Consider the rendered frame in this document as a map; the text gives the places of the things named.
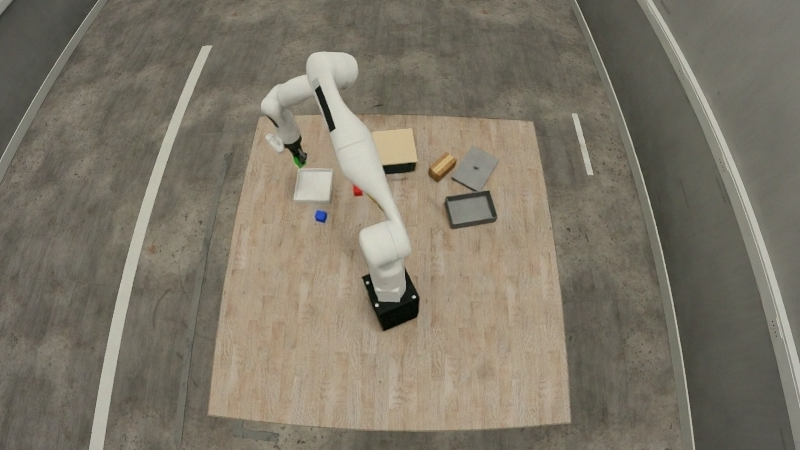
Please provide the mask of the brown cardboard box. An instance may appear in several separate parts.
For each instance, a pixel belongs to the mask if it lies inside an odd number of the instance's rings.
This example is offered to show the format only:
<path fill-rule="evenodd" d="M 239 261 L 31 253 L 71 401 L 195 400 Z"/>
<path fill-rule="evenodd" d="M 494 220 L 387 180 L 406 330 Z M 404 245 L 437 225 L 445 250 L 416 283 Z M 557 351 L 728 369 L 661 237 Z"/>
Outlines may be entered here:
<path fill-rule="evenodd" d="M 446 152 L 429 167 L 428 175 L 439 182 L 455 167 L 456 162 L 457 160 Z"/>

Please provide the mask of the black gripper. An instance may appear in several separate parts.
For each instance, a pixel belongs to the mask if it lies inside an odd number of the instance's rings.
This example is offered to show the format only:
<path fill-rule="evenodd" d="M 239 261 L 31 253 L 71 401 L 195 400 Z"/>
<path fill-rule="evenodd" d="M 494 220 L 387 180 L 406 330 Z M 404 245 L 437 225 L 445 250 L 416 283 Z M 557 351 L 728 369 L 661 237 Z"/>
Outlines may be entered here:
<path fill-rule="evenodd" d="M 305 163 L 305 160 L 307 159 L 307 153 L 303 152 L 303 150 L 301 148 L 301 144 L 300 144 L 301 141 L 302 141 L 302 136 L 301 136 L 301 133 L 300 133 L 300 136 L 299 136 L 297 141 L 295 141 L 294 143 L 291 143 L 291 144 L 284 144 L 284 148 L 287 148 L 290 152 L 292 151 L 293 152 L 293 153 L 291 152 L 292 155 L 294 154 L 293 158 L 297 157 L 300 165 L 303 165 Z M 299 155 L 301 155 L 301 156 L 299 156 Z M 299 160 L 299 157 L 300 157 L 300 160 Z"/>

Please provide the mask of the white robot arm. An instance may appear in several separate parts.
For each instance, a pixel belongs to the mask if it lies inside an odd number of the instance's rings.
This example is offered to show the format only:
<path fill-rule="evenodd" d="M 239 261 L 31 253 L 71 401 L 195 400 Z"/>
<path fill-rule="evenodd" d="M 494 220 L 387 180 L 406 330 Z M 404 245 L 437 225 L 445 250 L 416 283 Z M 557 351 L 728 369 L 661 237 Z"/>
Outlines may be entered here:
<path fill-rule="evenodd" d="M 367 194 L 386 217 L 386 221 L 362 229 L 359 242 L 370 264 L 369 271 L 377 277 L 370 272 L 378 300 L 400 302 L 406 290 L 404 257 L 411 254 L 409 235 L 390 191 L 374 139 L 338 92 L 355 83 L 357 62 L 346 53 L 317 52 L 308 58 L 306 73 L 276 85 L 262 101 L 261 111 L 277 132 L 266 135 L 265 139 L 282 154 L 284 144 L 294 143 L 300 136 L 294 116 L 286 107 L 315 97 L 343 175 Z"/>

